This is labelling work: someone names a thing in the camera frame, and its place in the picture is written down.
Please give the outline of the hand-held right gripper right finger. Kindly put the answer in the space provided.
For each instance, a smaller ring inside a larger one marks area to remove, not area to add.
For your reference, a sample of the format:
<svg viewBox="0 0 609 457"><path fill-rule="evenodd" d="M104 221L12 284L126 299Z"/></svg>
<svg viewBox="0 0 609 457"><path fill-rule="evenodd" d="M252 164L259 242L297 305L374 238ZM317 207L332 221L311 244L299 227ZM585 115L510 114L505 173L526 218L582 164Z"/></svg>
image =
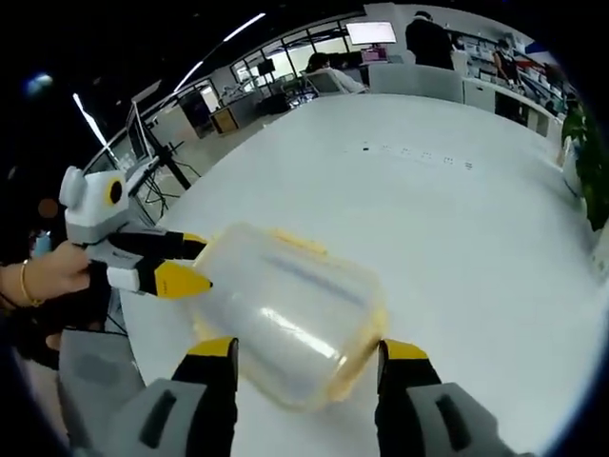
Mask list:
<svg viewBox="0 0 609 457"><path fill-rule="evenodd" d="M415 345L378 345L376 429L382 456L515 456L497 419L456 383L444 383Z"/></svg>

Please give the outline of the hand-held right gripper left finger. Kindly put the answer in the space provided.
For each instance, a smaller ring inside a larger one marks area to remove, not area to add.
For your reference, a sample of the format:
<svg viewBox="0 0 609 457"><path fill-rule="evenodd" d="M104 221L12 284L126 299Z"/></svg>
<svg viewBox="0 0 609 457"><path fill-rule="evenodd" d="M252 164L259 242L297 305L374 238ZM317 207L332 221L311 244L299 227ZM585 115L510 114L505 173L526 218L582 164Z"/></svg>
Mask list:
<svg viewBox="0 0 609 457"><path fill-rule="evenodd" d="M239 339L204 340L189 349L170 378L148 386L104 362L95 424L96 456L229 456L238 419Z"/></svg>

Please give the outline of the person's left hand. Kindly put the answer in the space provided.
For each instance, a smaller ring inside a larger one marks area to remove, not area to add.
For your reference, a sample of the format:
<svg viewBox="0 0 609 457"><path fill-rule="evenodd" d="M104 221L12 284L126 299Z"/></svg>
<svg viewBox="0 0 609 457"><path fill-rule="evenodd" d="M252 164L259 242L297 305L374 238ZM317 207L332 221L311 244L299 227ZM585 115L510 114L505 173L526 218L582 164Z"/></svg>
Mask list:
<svg viewBox="0 0 609 457"><path fill-rule="evenodd" d="M47 301L88 288L89 264L81 247L63 242L54 251L29 262L25 272L29 296Z"/></svg>

